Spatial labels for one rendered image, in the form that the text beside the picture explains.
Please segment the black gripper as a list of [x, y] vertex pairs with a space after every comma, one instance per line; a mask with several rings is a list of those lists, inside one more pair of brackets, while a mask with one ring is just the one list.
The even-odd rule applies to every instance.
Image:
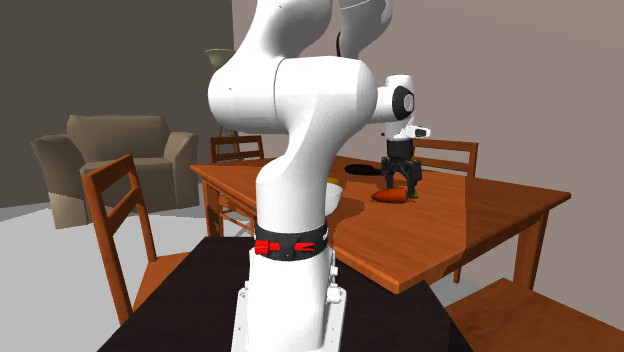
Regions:
[[407, 179], [407, 196], [416, 197], [416, 186], [422, 177], [421, 163], [413, 160], [414, 147], [411, 139], [387, 140], [387, 155], [381, 161], [381, 174], [387, 188], [394, 187], [394, 174], [401, 173]]

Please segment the orange carrot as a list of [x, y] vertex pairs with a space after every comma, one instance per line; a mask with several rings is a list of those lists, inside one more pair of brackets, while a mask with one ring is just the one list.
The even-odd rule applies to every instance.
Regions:
[[416, 199], [418, 195], [415, 192], [409, 193], [402, 188], [390, 188], [372, 194], [371, 198], [382, 203], [399, 204], [406, 203], [409, 199]]

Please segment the black flat pan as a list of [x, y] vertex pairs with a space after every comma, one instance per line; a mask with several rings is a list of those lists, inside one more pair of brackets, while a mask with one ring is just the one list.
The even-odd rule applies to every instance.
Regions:
[[349, 164], [344, 167], [348, 174], [359, 176], [376, 176], [381, 174], [381, 170], [368, 164]]

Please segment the brown wooden dining table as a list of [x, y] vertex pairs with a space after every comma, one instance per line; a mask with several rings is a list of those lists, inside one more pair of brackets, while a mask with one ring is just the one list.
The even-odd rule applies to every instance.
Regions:
[[348, 157], [334, 159], [326, 174], [344, 192], [329, 216], [330, 245], [338, 259], [399, 294], [432, 284], [513, 236], [513, 280], [534, 286], [548, 215], [570, 199], [568, 192], [426, 171], [417, 198], [403, 204], [372, 200], [379, 176], [349, 175]]

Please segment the white bowl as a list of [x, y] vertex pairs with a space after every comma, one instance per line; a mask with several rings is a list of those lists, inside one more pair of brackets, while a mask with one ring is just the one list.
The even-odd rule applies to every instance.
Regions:
[[325, 197], [325, 215], [331, 215], [336, 208], [338, 207], [341, 196], [342, 196], [343, 188], [334, 183], [326, 184], [326, 197]]

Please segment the dark robot stand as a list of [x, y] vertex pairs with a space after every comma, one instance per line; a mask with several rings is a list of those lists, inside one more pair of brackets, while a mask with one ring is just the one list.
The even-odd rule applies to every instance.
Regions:
[[[204, 238], [97, 352], [230, 352], [249, 238]], [[395, 295], [340, 263], [340, 352], [473, 352], [426, 282]]]

